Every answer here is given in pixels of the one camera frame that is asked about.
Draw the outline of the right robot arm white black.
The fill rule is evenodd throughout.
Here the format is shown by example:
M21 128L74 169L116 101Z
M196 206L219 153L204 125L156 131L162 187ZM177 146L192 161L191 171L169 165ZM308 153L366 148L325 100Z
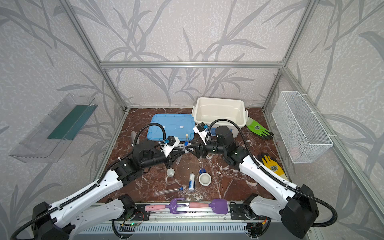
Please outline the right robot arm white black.
M337 211L330 204L314 196L311 188L297 185L280 177L260 162L266 156L254 156L248 145L239 146L228 126L215 129L216 139L212 139L211 126L200 123L193 130L202 140L193 145L197 158L207 154L222 155L225 162L242 174L255 180L274 199L255 195L246 203L257 216L265 216L282 222L285 228L297 238L304 238L310 228L325 228L336 223Z

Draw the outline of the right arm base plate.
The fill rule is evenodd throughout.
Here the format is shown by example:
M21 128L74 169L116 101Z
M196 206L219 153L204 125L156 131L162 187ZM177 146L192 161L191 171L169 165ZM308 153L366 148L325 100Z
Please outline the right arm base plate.
M229 203L229 213L231 215L231 220L244 220L244 221L264 221L267 219L265 216L256 215L249 206L244 204L237 204L235 202Z

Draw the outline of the test tube blue cap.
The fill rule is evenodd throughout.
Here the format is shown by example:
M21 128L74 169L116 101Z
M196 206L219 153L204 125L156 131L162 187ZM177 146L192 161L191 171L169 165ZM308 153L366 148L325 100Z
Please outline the test tube blue cap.
M184 148L188 147L190 145L190 137L188 134L186 134L186 141L184 143Z
M183 190L184 190L183 187L179 187L179 188L175 188L175 189L169 189L169 190L163 190L163 191L155 192L154 196L165 195L165 194L168 194L168 193L180 192L180 191L183 191Z

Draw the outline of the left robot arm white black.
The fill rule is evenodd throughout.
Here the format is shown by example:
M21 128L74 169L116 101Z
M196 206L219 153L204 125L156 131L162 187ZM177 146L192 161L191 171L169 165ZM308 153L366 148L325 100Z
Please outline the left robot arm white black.
M151 123L148 126L161 129L161 142L146 139L138 143L134 140L132 151L112 163L97 180L62 200L52 204L42 202L35 206L33 218L19 227L10 238L18 239L22 231L31 227L35 240L70 240L83 230L104 221L119 219L133 211L134 203L128 195L103 206L91 206L141 177L145 169L159 164L170 168L185 153L179 146L179 138L168 136L162 125Z

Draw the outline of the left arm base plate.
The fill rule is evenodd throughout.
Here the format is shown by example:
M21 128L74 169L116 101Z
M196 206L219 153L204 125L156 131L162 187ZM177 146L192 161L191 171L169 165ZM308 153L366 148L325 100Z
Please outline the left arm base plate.
M145 211L146 205L136 205L133 209L124 211L117 221L148 221L150 212Z

